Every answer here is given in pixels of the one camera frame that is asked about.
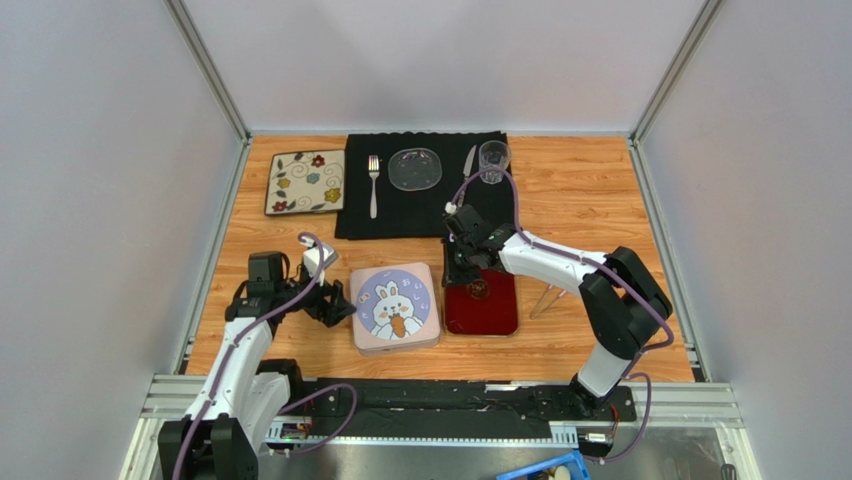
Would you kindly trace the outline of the silver tin lid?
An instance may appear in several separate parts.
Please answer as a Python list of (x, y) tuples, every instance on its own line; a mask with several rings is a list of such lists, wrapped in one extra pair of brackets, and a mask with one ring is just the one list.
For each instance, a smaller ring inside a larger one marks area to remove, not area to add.
[(423, 262), (359, 269), (350, 276), (353, 342), (441, 337), (431, 269)]

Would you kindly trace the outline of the pink metal tongs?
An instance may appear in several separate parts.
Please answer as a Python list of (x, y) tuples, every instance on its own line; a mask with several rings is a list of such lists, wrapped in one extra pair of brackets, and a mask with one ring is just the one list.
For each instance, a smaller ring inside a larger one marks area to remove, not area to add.
[(537, 319), (545, 314), (557, 301), (567, 294), (564, 289), (554, 285), (547, 285), (530, 311), (529, 317)]

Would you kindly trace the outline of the silver chocolate tin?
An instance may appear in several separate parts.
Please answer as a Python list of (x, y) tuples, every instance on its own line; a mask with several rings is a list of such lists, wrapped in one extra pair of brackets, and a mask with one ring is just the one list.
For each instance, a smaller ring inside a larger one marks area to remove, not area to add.
[(435, 347), (439, 343), (439, 337), (425, 338), (418, 341), (415, 341), (412, 337), (407, 337), (402, 340), (386, 340), (377, 337), (370, 337), (368, 339), (354, 341), (357, 351), (365, 357), (377, 357), (427, 349)]

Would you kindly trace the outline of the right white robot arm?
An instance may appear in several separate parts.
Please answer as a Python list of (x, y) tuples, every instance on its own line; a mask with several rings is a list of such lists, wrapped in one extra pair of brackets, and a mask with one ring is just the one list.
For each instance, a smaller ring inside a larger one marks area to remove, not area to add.
[(657, 332), (671, 330), (670, 300), (629, 248), (572, 249), (511, 224), (495, 227), (470, 205), (448, 204), (444, 224), (451, 238), (445, 285), (469, 284), (491, 270), (542, 281), (583, 302), (596, 344), (570, 385), (586, 403), (609, 397)]

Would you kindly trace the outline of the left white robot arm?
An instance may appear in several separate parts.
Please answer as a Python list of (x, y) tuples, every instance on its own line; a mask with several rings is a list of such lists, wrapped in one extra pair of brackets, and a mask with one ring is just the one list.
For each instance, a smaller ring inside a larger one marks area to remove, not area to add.
[(301, 387), (293, 360), (264, 357), (289, 313), (304, 312), (332, 327), (354, 313), (339, 281), (325, 270), (337, 259), (328, 244), (309, 242), (298, 275), (280, 251), (248, 259), (248, 277), (225, 312), (225, 330), (201, 390), (178, 420), (163, 424), (158, 439), (167, 479), (256, 479), (273, 419)]

